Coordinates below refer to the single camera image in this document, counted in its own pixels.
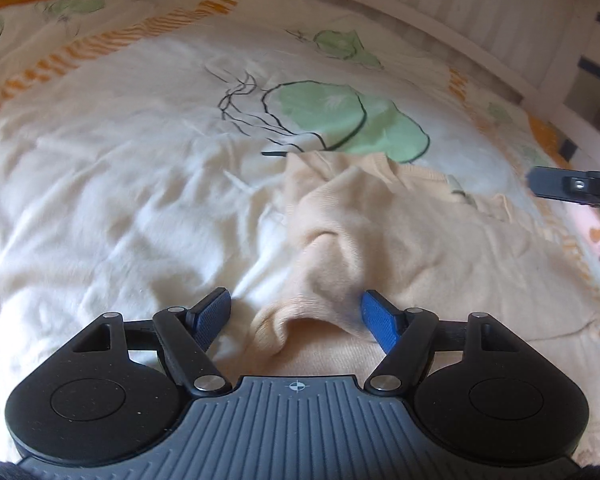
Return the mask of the beige knit sweater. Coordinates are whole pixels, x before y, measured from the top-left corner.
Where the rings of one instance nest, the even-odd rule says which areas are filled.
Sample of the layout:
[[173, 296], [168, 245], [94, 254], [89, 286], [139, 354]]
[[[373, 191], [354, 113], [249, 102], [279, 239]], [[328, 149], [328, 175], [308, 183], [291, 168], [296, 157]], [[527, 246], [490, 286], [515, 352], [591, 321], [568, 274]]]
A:
[[600, 464], [600, 300], [550, 229], [381, 154], [289, 155], [283, 190], [291, 267], [251, 323], [244, 372], [365, 377], [381, 358], [361, 318], [367, 289], [447, 320], [486, 311], [583, 389], [576, 459]]

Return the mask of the leaf patterned duvet cover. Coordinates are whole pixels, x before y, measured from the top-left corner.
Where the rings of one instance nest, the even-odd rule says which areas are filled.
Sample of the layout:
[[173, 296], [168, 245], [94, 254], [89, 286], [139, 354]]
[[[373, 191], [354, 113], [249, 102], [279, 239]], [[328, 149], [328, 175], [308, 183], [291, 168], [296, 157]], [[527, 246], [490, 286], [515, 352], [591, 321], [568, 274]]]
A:
[[12, 388], [96, 315], [223, 286], [229, 378], [291, 267], [289, 155], [381, 154], [506, 197], [600, 300], [557, 133], [463, 55], [349, 0], [0, 0], [0, 460]]

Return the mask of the white wooden bed frame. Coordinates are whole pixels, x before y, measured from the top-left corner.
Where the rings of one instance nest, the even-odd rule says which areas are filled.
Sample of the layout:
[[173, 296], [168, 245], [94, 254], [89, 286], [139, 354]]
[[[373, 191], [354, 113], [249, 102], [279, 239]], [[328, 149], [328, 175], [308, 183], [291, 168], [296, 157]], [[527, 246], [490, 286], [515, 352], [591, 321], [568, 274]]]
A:
[[391, 16], [468, 58], [516, 92], [529, 112], [567, 136], [565, 99], [600, 0], [349, 1]]

